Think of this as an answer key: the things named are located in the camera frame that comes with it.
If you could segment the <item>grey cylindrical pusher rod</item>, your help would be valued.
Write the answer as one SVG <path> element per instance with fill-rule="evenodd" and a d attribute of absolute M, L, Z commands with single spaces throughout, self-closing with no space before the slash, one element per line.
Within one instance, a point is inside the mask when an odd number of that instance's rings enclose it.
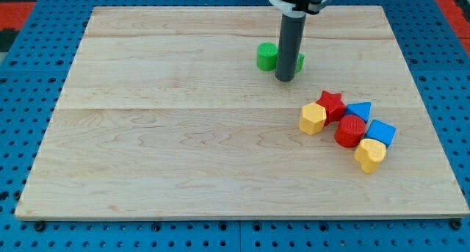
<path fill-rule="evenodd" d="M 305 22 L 305 15 L 299 18 L 282 15 L 275 68 L 276 79 L 282 82 L 290 82 L 296 73 Z"/>

